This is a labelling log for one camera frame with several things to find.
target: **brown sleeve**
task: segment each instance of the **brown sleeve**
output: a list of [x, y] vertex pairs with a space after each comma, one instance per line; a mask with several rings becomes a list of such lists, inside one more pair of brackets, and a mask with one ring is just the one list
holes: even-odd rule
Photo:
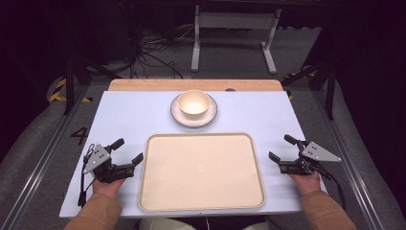
[[64, 229], [114, 229], [121, 212], [122, 207], [116, 199], [107, 195], [93, 194]]
[[304, 195], [301, 203], [312, 229], [356, 229], [341, 206], [323, 191]]

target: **beige tray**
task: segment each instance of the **beige tray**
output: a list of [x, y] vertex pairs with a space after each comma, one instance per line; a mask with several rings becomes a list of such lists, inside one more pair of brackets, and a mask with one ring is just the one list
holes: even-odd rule
[[148, 139], [139, 197], [144, 211], [255, 208], [264, 200], [248, 134], [157, 134]]

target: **bowl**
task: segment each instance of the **bowl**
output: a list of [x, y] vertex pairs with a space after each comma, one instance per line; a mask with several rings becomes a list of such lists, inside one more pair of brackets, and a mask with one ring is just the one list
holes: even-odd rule
[[178, 97], [179, 109], [188, 119], [201, 118], [210, 106], [210, 98], [200, 90], [188, 90]]

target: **saucer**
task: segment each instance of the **saucer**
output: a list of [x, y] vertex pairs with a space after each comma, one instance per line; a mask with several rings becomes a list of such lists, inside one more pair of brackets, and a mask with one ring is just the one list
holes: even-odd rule
[[210, 96], [210, 105], [208, 110], [202, 115], [201, 118], [198, 120], [191, 120], [188, 119], [185, 114], [180, 110], [179, 104], [178, 104], [178, 98], [180, 95], [178, 95], [170, 105], [170, 113], [172, 114], [173, 119], [175, 119], [176, 122], [180, 123], [182, 126], [185, 127], [203, 127], [204, 125], [208, 124], [211, 122], [215, 115], [217, 114], [217, 103], [215, 100]]

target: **desk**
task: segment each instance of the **desk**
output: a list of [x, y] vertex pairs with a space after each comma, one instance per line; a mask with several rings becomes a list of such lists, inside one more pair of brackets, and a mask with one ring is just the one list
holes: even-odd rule
[[[113, 91], [120, 88], [129, 90], [131, 84], [134, 85], [134, 90], [138, 91]], [[180, 126], [171, 118], [169, 111], [171, 101], [181, 91], [191, 87], [206, 90], [216, 100], [219, 108], [215, 119], [201, 128]], [[246, 91], [223, 91], [229, 87]], [[113, 163], [122, 165], [127, 164], [139, 152], [145, 152], [147, 138], [156, 133], [239, 131], [248, 133], [254, 141], [265, 189], [265, 203], [261, 207], [144, 212], [138, 206], [143, 169], [143, 164], [140, 164], [135, 169], [135, 176], [128, 178], [120, 190], [119, 201], [124, 206], [122, 217], [265, 215], [301, 211], [296, 185], [287, 175], [280, 174], [278, 166], [268, 159], [269, 150], [274, 151], [283, 160], [294, 160], [298, 157], [298, 149], [283, 140], [284, 134], [304, 139], [290, 101], [275, 80], [114, 80], [109, 91], [103, 94], [82, 155], [93, 143], [106, 146], [124, 138], [125, 144], [112, 153]], [[59, 214], [62, 218], [72, 218], [79, 211], [77, 202], [81, 161], [80, 158], [62, 204]], [[91, 180], [91, 175], [87, 174], [85, 184], [89, 184]]]

